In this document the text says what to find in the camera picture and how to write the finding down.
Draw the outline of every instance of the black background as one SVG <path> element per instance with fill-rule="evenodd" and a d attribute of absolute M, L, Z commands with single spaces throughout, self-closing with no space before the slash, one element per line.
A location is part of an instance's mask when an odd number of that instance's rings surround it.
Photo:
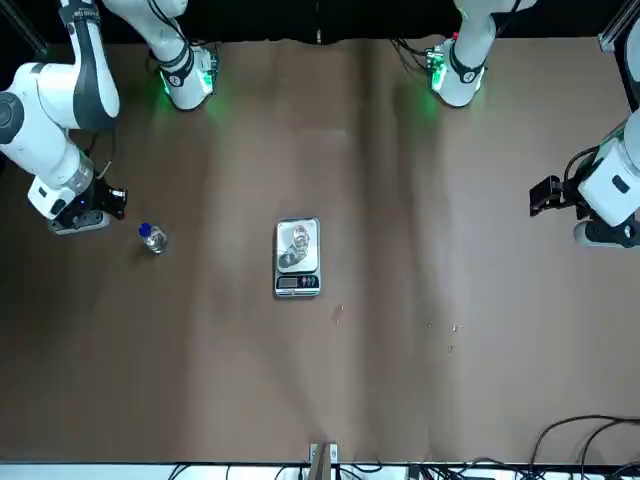
<path fill-rule="evenodd" d="M 518 13 L 507 37 L 591 37 L 603 30 L 623 0 L 539 0 Z M 53 0 L 23 1 L 23 11 L 50 43 L 68 42 Z M 137 34 L 100 4 L 105 42 L 139 42 Z M 498 22 L 504 15 L 498 16 Z M 460 25 L 453 0 L 189 0 L 180 24 L 192 38 L 211 41 L 279 40 L 323 43 L 346 38 L 450 35 Z"/>

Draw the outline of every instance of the blue bottle cap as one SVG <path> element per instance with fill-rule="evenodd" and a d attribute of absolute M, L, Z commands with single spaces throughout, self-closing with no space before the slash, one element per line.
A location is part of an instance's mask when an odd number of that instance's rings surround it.
<path fill-rule="evenodd" d="M 149 225 L 146 222 L 140 224 L 140 228 L 138 228 L 138 233 L 142 238 L 147 238 L 149 235 L 151 235 L 151 225 Z"/>

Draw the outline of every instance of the digital scale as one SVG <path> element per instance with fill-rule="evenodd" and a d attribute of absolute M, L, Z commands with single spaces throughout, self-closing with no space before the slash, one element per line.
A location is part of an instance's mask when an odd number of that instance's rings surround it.
<path fill-rule="evenodd" d="M 278 297 L 314 297 L 320 293 L 320 221 L 281 220 L 276 225 L 273 288 Z"/>

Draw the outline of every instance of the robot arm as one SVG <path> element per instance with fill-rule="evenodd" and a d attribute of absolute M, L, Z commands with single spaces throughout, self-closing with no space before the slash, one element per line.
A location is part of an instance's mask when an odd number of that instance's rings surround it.
<path fill-rule="evenodd" d="M 640 85 L 640 20 L 625 45 L 625 61 L 634 93 Z M 570 168 L 580 160 L 575 174 Z M 633 112 L 597 146 L 576 155 L 564 177 L 547 177 L 529 191 L 530 215 L 548 209 L 575 207 L 580 220 L 574 229 L 587 246 L 640 245 L 640 110 Z"/>
<path fill-rule="evenodd" d="M 493 13 L 511 14 L 532 7 L 537 0 L 454 0 L 462 24 L 457 39 L 427 51 L 431 88 L 453 107 L 463 107 L 480 89 L 489 50 L 496 36 Z"/>
<path fill-rule="evenodd" d="M 166 91 L 180 110 L 193 110 L 214 91 L 218 59 L 193 45 L 175 17 L 187 8 L 187 0 L 103 0 L 114 14 L 131 25 L 149 45 Z"/>
<path fill-rule="evenodd" d="M 44 217 L 80 229 L 85 212 L 121 218 L 126 192 L 95 178 L 91 160 L 69 139 L 67 129 L 112 128 L 120 104 L 94 1 L 62 0 L 60 16 L 75 63 L 27 63 L 16 71 L 8 90 L 0 92 L 0 151 L 35 175 L 28 197 Z M 100 221 L 108 223 L 108 217 Z"/>

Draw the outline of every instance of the plastic bottle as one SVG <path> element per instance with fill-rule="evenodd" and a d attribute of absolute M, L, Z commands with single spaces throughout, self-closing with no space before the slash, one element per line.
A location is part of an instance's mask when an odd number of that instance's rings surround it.
<path fill-rule="evenodd" d="M 138 229 L 140 238 L 149 249 L 156 255 L 161 254 L 167 248 L 167 236 L 160 228 L 149 223 L 143 223 Z"/>

